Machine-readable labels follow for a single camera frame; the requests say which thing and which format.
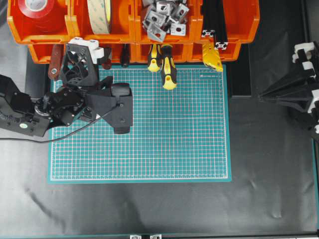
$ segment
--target green cutting mat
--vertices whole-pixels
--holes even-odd
[[[103,120],[49,147],[49,183],[231,181],[226,69],[178,66],[167,91],[146,66],[100,69],[100,78],[131,85],[134,126],[114,135]],[[61,86],[55,82],[54,89]],[[64,136],[86,123],[51,130]]]

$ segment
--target roll of tape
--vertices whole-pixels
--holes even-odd
[[[56,0],[18,0],[18,7],[41,32],[58,31],[65,25],[64,10]]]
[[[94,34],[110,34],[112,28],[112,1],[87,0],[91,28]]]

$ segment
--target yellow screwdriver handle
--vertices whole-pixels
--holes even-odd
[[[167,90],[173,90],[177,86],[177,69],[172,56],[173,47],[169,44],[161,46],[162,66],[161,79],[162,85]]]
[[[148,55],[148,70],[151,72],[157,72],[160,70],[161,54],[160,45],[153,44],[150,48]]]

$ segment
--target black cable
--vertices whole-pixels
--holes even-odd
[[[101,117],[95,119],[94,121],[88,123],[86,126],[83,126],[82,128],[77,129],[76,131],[73,131],[72,133],[69,133],[61,138],[56,138],[56,139],[52,139],[52,140],[47,140],[47,141],[37,141],[37,140],[33,140],[33,139],[24,139],[24,138],[0,138],[0,141],[24,141],[24,142],[31,142],[31,143],[53,143],[56,141],[60,141],[63,139],[66,139],[84,129],[86,129],[87,127],[90,127],[91,125],[95,124],[97,121],[99,121],[100,119],[104,118],[105,116],[107,116],[109,113],[111,113],[113,110],[115,110],[118,106],[115,106],[113,108],[111,108],[109,111],[107,111],[104,115],[102,115]]]

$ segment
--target yellow object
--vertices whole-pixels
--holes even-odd
[[[203,44],[203,63],[205,66],[218,72],[223,72],[219,51],[215,50],[213,43]]]
[[[165,83],[163,85],[164,89],[166,90],[173,90],[175,89],[177,86],[176,83],[174,83],[172,80],[171,80],[171,77],[170,76],[166,76],[165,77]]]
[[[161,53],[160,46],[153,44],[150,48],[148,56],[148,70],[151,72],[157,72],[160,70]]]
[[[110,34],[112,28],[112,1],[87,0],[91,28],[94,34]]]
[[[161,78],[162,85],[166,90],[173,90],[177,86],[177,69],[172,57],[172,49],[173,47],[169,44],[165,44],[161,47],[163,58]]]

